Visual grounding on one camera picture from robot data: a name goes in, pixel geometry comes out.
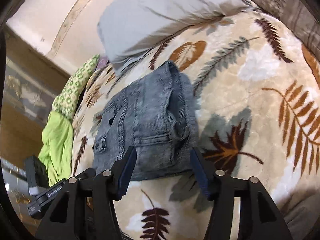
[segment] heart-shaped orange leaf print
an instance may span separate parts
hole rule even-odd
[[[206,45],[205,41],[186,42],[172,52],[169,60],[172,60],[180,71],[183,71],[202,55]]]

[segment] green floral patterned cloth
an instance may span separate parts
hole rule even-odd
[[[90,58],[68,80],[60,95],[52,103],[52,110],[72,122],[79,95],[86,86],[99,61],[99,54]]]

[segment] green fabric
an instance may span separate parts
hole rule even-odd
[[[69,78],[60,95],[53,103],[52,110],[63,114],[70,122],[75,116],[79,96],[99,62],[99,54],[90,58]]]
[[[49,185],[52,186],[71,173],[73,128],[62,114],[51,111],[42,131],[43,147],[39,160],[46,166]]]

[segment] bed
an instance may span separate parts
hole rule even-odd
[[[112,96],[172,60],[193,85],[204,157],[233,177],[258,177],[281,212],[290,213],[319,189],[320,73],[316,38],[299,36],[288,23],[302,42],[276,17],[259,9],[220,17],[163,42],[121,76],[111,64],[97,70],[73,119],[71,176],[91,167],[101,111]],[[202,239],[212,204],[186,172],[131,181],[115,209],[132,239]],[[238,221],[236,200],[230,239]]]

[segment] white leaf print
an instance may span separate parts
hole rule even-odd
[[[250,49],[245,63],[240,67],[238,78],[259,81],[276,75],[280,61],[275,58],[271,46],[264,45],[260,50]]]

